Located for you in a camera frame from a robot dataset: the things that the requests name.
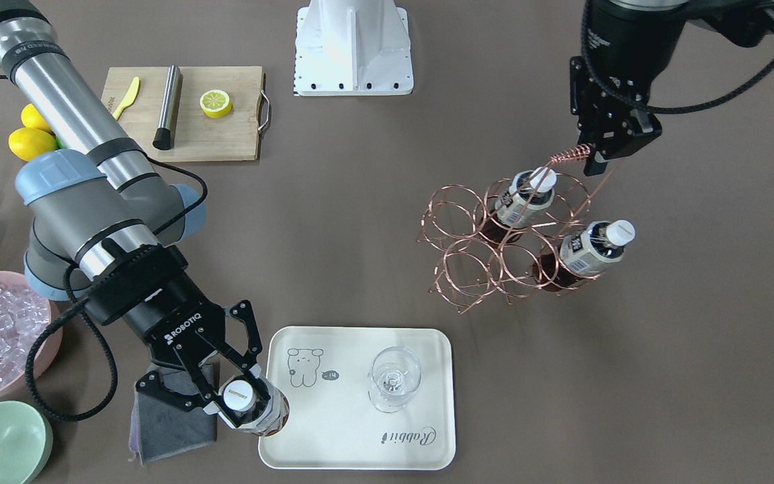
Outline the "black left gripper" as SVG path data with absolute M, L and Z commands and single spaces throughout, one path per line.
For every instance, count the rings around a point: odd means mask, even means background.
M 585 162 L 586 177 L 605 173 L 608 159 L 630 157 L 662 135 L 655 114 L 635 110 L 602 91 L 581 56 L 569 59 L 569 91 L 577 143 L 594 146 Z

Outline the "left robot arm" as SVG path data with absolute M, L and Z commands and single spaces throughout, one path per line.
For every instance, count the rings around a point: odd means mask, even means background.
M 570 111 L 578 144 L 589 148 L 583 172 L 600 175 L 662 135 L 660 114 L 709 110 L 749 91 L 774 70 L 774 57 L 749 80 L 691 106 L 651 105 L 654 80 L 669 66 L 686 24 L 699 24 L 739 47 L 774 36 L 774 1 L 587 1 L 580 54 L 569 61 Z

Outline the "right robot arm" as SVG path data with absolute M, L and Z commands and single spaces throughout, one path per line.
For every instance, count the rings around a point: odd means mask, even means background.
M 288 402 L 261 376 L 261 340 L 249 301 L 224 309 L 185 273 L 176 243 L 184 218 L 205 200 L 164 186 L 154 161 L 121 128 L 56 43 L 45 16 L 28 1 L 0 1 L 0 68 L 62 138 L 62 148 L 25 163 L 15 186 L 34 212 L 26 278 L 38 293 L 73 305 L 28 352 L 25 380 L 35 405 L 52 419 L 80 421 L 99 413 L 116 392 L 111 384 L 92 410 L 59 413 L 43 401 L 34 362 L 41 344 L 80 316 L 98 325 L 127 322 L 161 368 L 184 371 L 197 393 L 166 388 L 159 371 L 145 374 L 138 393 L 180 411 L 203 409 L 230 428 L 268 436 L 282 428 Z

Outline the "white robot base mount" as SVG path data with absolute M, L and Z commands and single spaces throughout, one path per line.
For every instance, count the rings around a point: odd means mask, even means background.
M 296 15 L 293 95 L 409 95 L 406 9 L 393 1 L 311 1 Z

